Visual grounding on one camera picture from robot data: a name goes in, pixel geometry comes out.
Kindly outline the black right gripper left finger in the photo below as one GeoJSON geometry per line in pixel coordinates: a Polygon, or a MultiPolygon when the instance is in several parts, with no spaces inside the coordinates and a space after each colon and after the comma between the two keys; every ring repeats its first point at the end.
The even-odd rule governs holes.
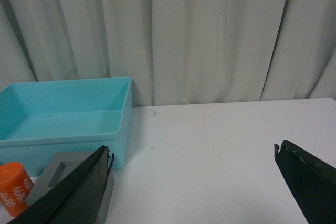
{"type": "Polygon", "coordinates": [[[105,223],[114,154],[101,146],[10,223],[105,223]]]}

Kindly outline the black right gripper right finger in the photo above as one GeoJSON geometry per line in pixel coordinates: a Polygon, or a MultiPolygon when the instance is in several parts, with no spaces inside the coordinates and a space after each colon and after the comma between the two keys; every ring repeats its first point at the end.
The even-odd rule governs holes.
{"type": "Polygon", "coordinates": [[[308,223],[335,223],[335,168],[284,140],[275,162],[308,223]]]}

